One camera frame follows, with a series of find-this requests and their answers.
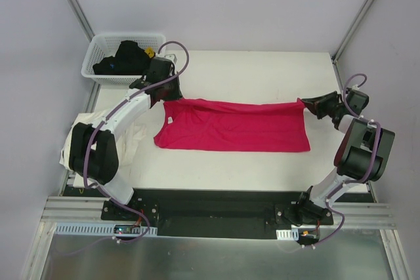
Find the white wall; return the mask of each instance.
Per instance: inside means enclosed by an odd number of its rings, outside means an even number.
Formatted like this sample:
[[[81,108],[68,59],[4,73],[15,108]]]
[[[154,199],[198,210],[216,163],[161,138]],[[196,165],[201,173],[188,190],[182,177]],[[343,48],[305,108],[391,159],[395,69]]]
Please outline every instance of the white wall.
[[[96,33],[158,31],[194,50],[334,52],[364,0],[79,0]]]
[[[420,1],[377,0],[339,60],[343,79],[368,74],[367,116],[396,133],[375,185],[391,203],[414,279],[420,279]]]
[[[90,83],[88,40],[66,0],[0,0],[0,279],[19,279],[60,147]]]

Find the white laundry basket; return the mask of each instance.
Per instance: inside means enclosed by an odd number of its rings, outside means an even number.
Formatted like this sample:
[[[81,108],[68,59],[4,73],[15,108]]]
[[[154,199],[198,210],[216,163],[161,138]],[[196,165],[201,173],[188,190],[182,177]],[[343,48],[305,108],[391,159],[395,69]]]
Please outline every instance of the white laundry basket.
[[[103,33],[93,37],[85,59],[82,64],[81,74],[86,78],[91,78],[101,85],[129,85],[134,80],[140,78],[139,75],[95,75],[93,65],[99,63],[104,57],[115,56],[119,44],[122,41],[137,42],[139,47],[146,49],[152,47],[158,53],[158,49],[166,38],[162,34],[153,33]],[[166,47],[162,48],[161,53],[165,52]]]

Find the white table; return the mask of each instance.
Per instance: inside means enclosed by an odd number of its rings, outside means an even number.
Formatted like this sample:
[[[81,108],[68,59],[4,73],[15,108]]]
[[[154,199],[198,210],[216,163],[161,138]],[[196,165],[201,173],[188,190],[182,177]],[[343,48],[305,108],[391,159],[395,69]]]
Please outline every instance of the white table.
[[[184,64],[181,51],[178,67]],[[338,90],[328,53],[192,51],[180,77],[185,98],[265,104],[294,102]],[[114,106],[127,87],[102,86],[95,110]],[[331,119],[304,111],[311,151],[304,153],[168,150],[153,137],[163,125],[162,103],[142,117],[147,136],[126,176],[135,188],[194,190],[306,191],[332,170],[343,134]],[[80,176],[75,186],[83,185]],[[366,192],[365,185],[353,192]]]

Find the gray floor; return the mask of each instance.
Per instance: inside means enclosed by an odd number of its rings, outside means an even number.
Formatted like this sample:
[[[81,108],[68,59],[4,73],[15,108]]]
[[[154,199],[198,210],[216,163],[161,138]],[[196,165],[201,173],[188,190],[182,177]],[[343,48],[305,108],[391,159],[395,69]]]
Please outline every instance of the gray floor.
[[[55,236],[52,248],[71,252],[96,239]],[[378,231],[340,231],[315,250],[296,248],[291,241],[149,237],[117,245],[104,240],[73,256],[50,250],[43,278],[392,279]]]

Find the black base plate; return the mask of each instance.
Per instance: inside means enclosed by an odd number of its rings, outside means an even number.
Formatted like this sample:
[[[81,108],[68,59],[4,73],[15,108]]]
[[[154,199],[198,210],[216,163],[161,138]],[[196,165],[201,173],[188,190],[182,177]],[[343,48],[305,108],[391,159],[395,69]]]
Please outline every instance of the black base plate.
[[[287,208],[299,200],[298,191],[205,191],[136,190],[144,201],[144,214],[158,235],[175,237],[222,237],[276,239],[276,230],[287,230],[289,222],[278,221],[276,205]],[[66,187],[66,196],[102,197],[97,190]],[[370,193],[346,193],[338,202],[372,203]],[[102,211],[103,220],[136,221],[136,216],[111,203]]]
[[[304,222],[302,222],[301,217],[297,213],[297,206],[294,205],[276,205],[276,221],[278,224],[293,224],[295,226],[299,226],[301,224],[304,225],[313,225],[316,226],[318,221],[315,219],[308,219],[306,218]],[[334,219],[331,212],[327,212],[327,215],[321,218],[320,225],[321,226],[332,226],[334,224]]]
[[[140,203],[139,211],[143,211],[144,215],[149,220],[150,226],[158,226],[158,207],[157,200],[145,200]],[[102,206],[102,213],[100,215],[101,220],[105,221],[137,221],[138,215],[120,208],[115,203],[111,201],[105,201]]]

